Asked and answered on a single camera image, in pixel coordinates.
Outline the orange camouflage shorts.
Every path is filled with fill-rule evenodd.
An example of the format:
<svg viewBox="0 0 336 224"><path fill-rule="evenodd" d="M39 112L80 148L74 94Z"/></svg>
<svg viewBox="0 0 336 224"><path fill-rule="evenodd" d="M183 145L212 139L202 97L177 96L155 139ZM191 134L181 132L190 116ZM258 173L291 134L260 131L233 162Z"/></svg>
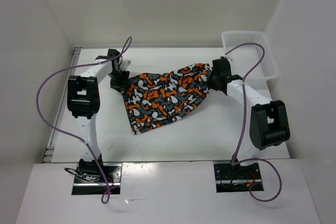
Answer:
<svg viewBox="0 0 336 224"><path fill-rule="evenodd" d="M134 135L174 123L207 97L212 68L195 63L167 73L141 73L121 94Z"/></svg>

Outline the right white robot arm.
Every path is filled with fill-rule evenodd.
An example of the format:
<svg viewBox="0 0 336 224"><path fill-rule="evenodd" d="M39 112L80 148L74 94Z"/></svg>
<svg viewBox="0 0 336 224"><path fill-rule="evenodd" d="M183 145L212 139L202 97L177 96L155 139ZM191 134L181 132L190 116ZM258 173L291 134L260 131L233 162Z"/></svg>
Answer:
<svg viewBox="0 0 336 224"><path fill-rule="evenodd" d="M245 79L232 74L228 59L212 61L209 87L221 91L243 106L243 124L230 172L243 178L248 165L262 159L265 149L289 140L290 129L285 103L271 100L250 87Z"/></svg>

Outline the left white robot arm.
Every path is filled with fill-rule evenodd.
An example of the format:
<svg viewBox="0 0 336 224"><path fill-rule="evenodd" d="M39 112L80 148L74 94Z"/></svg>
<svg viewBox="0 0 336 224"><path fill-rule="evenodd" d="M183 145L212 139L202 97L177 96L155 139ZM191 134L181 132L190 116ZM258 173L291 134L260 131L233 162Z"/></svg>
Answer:
<svg viewBox="0 0 336 224"><path fill-rule="evenodd" d="M109 49L106 56L98 56L95 63L82 74L68 78L67 93L67 108L76 119L80 141L85 145L74 175L88 182L101 181L106 173L96 131L99 84L108 76L110 87L121 92L130 74L127 71L130 60L123 60L116 49Z"/></svg>

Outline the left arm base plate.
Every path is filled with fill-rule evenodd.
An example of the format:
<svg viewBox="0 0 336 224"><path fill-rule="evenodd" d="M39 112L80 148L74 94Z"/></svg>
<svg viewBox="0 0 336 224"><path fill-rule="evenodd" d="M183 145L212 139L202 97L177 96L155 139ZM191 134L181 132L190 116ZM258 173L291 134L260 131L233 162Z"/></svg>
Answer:
<svg viewBox="0 0 336 224"><path fill-rule="evenodd" d="M111 195L119 195L121 189L121 163L105 163L103 170L106 174ZM72 195L103 195L107 191L106 183L99 175L80 174L78 168L67 168L67 171L74 175Z"/></svg>

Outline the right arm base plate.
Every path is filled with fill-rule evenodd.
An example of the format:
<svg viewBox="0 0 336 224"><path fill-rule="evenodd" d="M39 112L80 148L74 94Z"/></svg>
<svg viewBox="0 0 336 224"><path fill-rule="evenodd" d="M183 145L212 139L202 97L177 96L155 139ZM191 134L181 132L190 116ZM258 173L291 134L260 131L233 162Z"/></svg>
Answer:
<svg viewBox="0 0 336 224"><path fill-rule="evenodd" d="M261 173L257 163L232 166L230 162L215 162L214 176L217 193L263 191Z"/></svg>

